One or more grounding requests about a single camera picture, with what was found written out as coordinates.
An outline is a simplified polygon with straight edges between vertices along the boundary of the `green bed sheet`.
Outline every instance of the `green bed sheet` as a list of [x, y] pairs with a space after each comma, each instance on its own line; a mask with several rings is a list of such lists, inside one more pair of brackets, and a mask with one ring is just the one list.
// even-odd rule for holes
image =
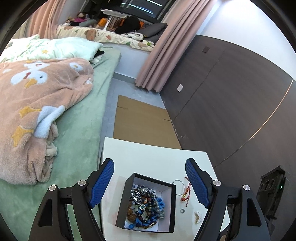
[[[120, 60], [120, 51], [105, 48], [106, 59], [94, 69], [94, 87], [81, 102], [56, 120], [59, 137], [54, 141], [58, 155], [51, 177], [46, 183], [12, 185], [0, 179], [0, 213], [18, 239], [27, 241], [40, 202], [52, 184], [69, 187], [86, 179], [98, 168], [98, 152], [107, 92]], [[73, 208], [68, 205], [69, 219], [75, 241], [81, 240]], [[93, 209], [99, 224], [99, 209]]]

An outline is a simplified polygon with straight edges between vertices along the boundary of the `cardboard sheet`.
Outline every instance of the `cardboard sheet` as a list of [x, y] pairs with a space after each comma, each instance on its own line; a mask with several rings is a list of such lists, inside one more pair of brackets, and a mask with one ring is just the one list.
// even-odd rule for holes
[[113, 138], [181, 149], [167, 110], [119, 95]]

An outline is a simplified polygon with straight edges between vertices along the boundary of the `window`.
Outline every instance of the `window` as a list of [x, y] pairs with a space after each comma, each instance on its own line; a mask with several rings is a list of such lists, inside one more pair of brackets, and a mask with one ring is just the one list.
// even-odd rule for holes
[[176, 0], [111, 0], [109, 8], [160, 23]]

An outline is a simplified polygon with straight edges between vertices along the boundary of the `red string bracelet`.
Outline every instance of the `red string bracelet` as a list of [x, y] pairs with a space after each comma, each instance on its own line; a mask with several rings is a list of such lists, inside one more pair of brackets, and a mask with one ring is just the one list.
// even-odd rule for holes
[[186, 200], [187, 200], [187, 203], [186, 203], [185, 207], [187, 207], [188, 202], [189, 202], [189, 198], [190, 198], [190, 189], [191, 189], [191, 183], [190, 183], [190, 181], [189, 181], [188, 187], [187, 187], [185, 193], [184, 193], [184, 194], [182, 195], [182, 197], [181, 197], [181, 201], [186, 201]]

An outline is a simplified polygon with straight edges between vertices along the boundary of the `metal screw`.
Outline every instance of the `metal screw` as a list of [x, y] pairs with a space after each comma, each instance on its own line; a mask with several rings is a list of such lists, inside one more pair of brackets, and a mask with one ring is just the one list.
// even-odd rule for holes
[[49, 190], [50, 191], [53, 191], [53, 190], [55, 190], [56, 189], [56, 185], [51, 185], [50, 187], [49, 187]]
[[86, 181], [85, 180], [80, 180], [79, 182], [78, 182], [78, 185], [79, 186], [84, 186], [86, 184]]
[[244, 190], [249, 191], [251, 188], [248, 185], [243, 186]]
[[220, 185], [221, 185], [221, 182], [220, 182], [219, 180], [214, 180], [214, 181], [213, 181], [213, 184], [214, 184], [215, 186], [220, 186]]

